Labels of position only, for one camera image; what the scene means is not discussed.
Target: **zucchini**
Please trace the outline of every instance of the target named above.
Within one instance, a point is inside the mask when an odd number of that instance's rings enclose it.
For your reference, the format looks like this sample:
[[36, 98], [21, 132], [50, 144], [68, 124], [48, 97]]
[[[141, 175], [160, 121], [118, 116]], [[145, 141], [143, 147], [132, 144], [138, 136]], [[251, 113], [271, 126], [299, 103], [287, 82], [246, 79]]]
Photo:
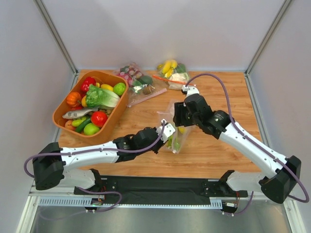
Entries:
[[88, 119], [86, 119], [85, 121], [83, 121], [77, 128], [76, 128], [76, 132], [77, 133], [81, 133], [82, 132], [82, 130], [84, 129], [84, 127], [87, 125], [87, 124], [89, 124], [89, 123], [91, 123], [91, 118], [89, 117]]

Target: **gray floor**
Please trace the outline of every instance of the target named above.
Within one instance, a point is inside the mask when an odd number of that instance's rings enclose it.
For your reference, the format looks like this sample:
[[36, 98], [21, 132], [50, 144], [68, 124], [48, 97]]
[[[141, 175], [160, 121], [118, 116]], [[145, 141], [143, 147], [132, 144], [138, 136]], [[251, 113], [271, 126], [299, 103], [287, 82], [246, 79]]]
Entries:
[[[240, 201], [240, 208], [246, 201]], [[39, 207], [44, 217], [57, 218], [81, 207]], [[218, 210], [116, 208], [47, 221], [37, 214], [32, 233], [291, 233], [283, 205], [254, 200], [241, 216]]]

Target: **lettuce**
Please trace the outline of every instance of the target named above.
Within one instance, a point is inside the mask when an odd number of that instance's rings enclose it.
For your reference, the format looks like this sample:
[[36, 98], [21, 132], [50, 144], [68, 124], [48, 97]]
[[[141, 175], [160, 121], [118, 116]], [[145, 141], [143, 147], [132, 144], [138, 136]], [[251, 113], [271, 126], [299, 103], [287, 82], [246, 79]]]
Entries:
[[120, 97], [109, 90], [101, 89], [94, 85], [89, 86], [89, 90], [86, 93], [86, 104], [89, 108], [93, 108], [99, 106], [99, 108], [103, 109], [114, 109]]

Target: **yellow fruit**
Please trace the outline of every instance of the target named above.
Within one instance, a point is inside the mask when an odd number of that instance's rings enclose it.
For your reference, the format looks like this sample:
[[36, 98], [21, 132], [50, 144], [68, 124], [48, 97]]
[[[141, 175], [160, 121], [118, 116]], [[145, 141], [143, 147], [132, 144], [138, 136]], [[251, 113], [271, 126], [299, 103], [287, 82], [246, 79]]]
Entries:
[[177, 61], [171, 60], [171, 68], [175, 69], [177, 67]]
[[178, 127], [178, 130], [179, 130], [181, 133], [185, 133], [185, 132], [186, 132], [186, 128], [183, 127], [183, 126], [179, 126], [179, 127]]
[[84, 96], [84, 97], [82, 98], [81, 104], [82, 104], [83, 107], [85, 107], [85, 108], [87, 107], [87, 104], [86, 104], [86, 96]]
[[113, 87], [108, 85], [108, 84], [102, 84], [101, 85], [101, 89], [106, 89], [106, 90], [109, 90], [109, 91], [113, 91]]
[[162, 74], [166, 74], [170, 68], [171, 68], [171, 61], [168, 60], [164, 63], [164, 66], [162, 68]]
[[173, 70], [172, 67], [171, 67], [171, 68], [169, 69], [169, 71], [167, 71], [167, 73], [164, 74], [164, 77], [168, 79], [168, 78], [171, 77], [171, 75], [173, 74], [173, 71], [174, 71], [174, 70]]
[[156, 69], [157, 69], [157, 70], [161, 70], [163, 66], [164, 66], [164, 64], [159, 64], [159, 65], [156, 67]]

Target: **wooden table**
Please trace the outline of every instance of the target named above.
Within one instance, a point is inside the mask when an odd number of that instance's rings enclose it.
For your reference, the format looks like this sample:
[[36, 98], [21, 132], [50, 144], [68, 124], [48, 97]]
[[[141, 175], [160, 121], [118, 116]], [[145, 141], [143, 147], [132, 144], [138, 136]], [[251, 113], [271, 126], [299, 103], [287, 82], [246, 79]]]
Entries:
[[[82, 77], [89, 70], [82, 70]], [[201, 71], [190, 72], [193, 77]], [[233, 117], [254, 137], [260, 139], [253, 107], [241, 72], [213, 72], [222, 79], [228, 90]], [[228, 112], [222, 87], [212, 77], [200, 77], [195, 80], [200, 94], [213, 110]], [[157, 111], [165, 111], [170, 100], [185, 98], [180, 91], [168, 90], [153, 99], [127, 108], [111, 133], [110, 139], [137, 133], [145, 127], [159, 126]], [[61, 147], [83, 147], [87, 143], [61, 132]], [[193, 130], [179, 154], [161, 149], [159, 154], [147, 152], [135, 160], [116, 164], [96, 164], [83, 169], [94, 168], [102, 175], [158, 176], [220, 178], [227, 170], [240, 172], [260, 171], [249, 159], [236, 149], [213, 136], [204, 134], [199, 128]]]

